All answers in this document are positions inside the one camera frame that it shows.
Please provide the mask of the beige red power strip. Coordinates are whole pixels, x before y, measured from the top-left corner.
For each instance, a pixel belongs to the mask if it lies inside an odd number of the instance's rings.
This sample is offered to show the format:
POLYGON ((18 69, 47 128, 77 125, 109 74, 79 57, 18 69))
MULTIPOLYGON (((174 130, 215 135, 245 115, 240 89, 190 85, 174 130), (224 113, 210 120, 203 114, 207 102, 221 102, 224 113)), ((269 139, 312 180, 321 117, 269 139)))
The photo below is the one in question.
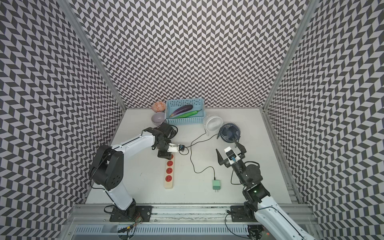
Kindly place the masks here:
POLYGON ((175 157, 172 160, 167 160, 166 170, 164 177, 164 188, 170 190, 174 187, 174 170, 175 168, 175 157))

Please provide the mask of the green adapter of blue fan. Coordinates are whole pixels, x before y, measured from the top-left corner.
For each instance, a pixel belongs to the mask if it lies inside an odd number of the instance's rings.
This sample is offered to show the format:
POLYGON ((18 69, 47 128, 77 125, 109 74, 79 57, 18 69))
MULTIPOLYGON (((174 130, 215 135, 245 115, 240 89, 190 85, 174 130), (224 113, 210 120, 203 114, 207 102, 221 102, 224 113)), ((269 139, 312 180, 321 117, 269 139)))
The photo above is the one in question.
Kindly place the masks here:
POLYGON ((221 189, 221 181, 220 180, 213 180, 213 190, 214 191, 219 191, 221 189))

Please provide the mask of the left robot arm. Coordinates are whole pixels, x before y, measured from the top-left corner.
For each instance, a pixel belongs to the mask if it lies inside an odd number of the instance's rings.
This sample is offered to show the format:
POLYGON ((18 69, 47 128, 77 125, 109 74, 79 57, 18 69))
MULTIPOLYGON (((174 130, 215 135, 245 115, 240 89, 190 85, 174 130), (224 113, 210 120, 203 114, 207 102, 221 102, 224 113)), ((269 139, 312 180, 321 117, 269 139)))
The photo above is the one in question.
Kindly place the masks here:
POLYGON ((115 146, 101 145, 89 169, 90 180, 101 186, 113 201, 117 210, 129 212, 136 205, 133 197, 122 183, 128 160, 144 149, 158 150, 158 158, 171 160, 173 153, 184 146, 172 143, 178 128, 163 122, 155 128, 146 128, 136 137, 115 146))

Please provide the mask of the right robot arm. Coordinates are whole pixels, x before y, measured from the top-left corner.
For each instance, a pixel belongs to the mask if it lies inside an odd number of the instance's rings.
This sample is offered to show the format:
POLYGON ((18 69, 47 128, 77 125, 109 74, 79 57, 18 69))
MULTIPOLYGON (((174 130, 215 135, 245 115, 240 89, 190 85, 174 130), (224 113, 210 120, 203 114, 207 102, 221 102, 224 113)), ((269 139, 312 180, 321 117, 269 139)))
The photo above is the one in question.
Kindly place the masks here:
POLYGON ((216 153, 218 164, 231 168, 244 187, 244 209, 277 240, 313 240, 314 236, 300 227, 264 187, 260 164, 255 161, 244 162, 246 148, 237 141, 234 143, 240 150, 238 154, 231 147, 225 149, 225 159, 219 150, 216 153))

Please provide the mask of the dark blue desk fan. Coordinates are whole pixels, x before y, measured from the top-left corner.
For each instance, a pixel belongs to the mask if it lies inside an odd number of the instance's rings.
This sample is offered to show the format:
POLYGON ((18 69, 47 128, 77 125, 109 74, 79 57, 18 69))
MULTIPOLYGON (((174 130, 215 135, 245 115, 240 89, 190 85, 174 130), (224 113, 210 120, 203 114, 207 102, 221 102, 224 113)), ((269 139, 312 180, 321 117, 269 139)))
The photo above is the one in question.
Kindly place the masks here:
POLYGON ((226 143, 239 142, 241 129, 235 123, 224 124, 219 130, 218 138, 221 138, 226 143))

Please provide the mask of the white desk fan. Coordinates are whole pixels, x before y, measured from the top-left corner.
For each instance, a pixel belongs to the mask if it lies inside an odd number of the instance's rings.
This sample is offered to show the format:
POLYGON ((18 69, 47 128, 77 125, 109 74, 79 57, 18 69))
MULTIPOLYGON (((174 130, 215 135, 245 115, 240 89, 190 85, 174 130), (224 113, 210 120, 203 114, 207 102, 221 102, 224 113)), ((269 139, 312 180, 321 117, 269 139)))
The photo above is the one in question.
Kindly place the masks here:
POLYGON ((203 124, 205 126, 206 135, 209 136, 221 129, 224 125, 224 121, 221 117, 209 113, 206 114, 203 120, 203 124))

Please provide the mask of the lilac bowl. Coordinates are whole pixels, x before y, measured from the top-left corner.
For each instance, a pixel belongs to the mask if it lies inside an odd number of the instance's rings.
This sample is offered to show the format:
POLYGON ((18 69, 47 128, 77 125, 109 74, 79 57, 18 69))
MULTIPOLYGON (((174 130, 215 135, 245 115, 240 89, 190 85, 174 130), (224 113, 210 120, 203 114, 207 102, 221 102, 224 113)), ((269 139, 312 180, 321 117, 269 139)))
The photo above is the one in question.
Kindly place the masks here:
POLYGON ((166 115, 164 112, 155 113, 151 117, 151 121, 155 126, 160 126, 162 123, 166 121, 166 115))

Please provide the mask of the light blue plastic basket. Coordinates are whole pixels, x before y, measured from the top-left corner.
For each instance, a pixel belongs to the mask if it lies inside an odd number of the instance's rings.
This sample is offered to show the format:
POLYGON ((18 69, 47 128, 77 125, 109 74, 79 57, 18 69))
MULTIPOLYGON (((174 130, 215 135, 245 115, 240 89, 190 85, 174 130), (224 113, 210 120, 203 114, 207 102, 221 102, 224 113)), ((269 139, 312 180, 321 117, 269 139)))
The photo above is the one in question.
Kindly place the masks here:
POLYGON ((168 100, 165 115, 170 125, 202 124, 206 115, 205 101, 202 98, 168 100))

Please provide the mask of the green chili pepper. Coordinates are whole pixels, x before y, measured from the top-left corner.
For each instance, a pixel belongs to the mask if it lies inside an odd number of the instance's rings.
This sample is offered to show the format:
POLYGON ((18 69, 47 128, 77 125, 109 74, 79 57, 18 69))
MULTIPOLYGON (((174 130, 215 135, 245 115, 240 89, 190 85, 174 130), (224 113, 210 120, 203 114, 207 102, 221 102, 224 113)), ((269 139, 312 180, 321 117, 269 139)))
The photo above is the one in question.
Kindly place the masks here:
POLYGON ((201 110, 195 110, 195 111, 189 111, 185 113, 178 114, 173 117, 173 119, 184 119, 184 118, 189 118, 191 116, 197 115, 201 110))

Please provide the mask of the purple eggplant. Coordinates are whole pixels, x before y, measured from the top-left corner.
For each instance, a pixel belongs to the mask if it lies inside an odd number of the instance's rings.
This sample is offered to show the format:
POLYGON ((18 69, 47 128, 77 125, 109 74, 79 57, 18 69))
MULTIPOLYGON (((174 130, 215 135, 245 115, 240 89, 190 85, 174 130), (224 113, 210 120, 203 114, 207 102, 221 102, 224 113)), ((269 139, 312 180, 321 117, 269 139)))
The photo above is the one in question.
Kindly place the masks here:
POLYGON ((174 116, 176 116, 178 114, 185 113, 185 112, 190 111, 192 109, 193 109, 193 105, 184 105, 182 107, 179 107, 175 111, 173 111, 169 117, 173 118, 174 116))

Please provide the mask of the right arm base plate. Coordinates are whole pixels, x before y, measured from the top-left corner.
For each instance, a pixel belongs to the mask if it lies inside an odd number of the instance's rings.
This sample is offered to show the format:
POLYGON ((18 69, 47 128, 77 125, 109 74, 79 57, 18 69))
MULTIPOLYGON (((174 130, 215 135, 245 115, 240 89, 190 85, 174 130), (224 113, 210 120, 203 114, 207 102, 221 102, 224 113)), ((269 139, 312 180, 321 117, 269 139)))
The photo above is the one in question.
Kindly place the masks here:
POLYGON ((255 218, 255 212, 252 211, 249 207, 244 205, 234 205, 230 207, 230 216, 232 222, 235 223, 257 223, 258 221, 255 218))

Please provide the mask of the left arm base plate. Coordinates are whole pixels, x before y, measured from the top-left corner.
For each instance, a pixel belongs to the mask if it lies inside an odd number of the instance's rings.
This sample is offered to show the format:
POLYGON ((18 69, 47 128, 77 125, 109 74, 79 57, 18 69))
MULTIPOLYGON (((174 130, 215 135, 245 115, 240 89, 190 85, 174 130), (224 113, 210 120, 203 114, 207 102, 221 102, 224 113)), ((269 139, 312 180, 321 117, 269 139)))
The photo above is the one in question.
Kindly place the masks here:
POLYGON ((123 211, 114 206, 110 215, 110 222, 124 223, 136 221, 138 223, 146 223, 151 219, 152 210, 152 206, 133 206, 123 211))

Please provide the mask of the aluminium front rail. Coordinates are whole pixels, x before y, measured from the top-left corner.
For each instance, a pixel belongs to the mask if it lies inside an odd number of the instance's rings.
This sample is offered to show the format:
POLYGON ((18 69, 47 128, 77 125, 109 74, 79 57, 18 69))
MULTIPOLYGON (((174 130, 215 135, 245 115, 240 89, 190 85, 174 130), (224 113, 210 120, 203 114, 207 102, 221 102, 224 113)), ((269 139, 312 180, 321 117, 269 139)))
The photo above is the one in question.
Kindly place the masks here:
MULTIPOLYGON (((152 206, 152 216, 144 224, 222 224, 235 204, 149 204, 138 206, 152 206)), ((106 204, 75 205, 66 224, 111 224, 110 215, 112 208, 106 204)))

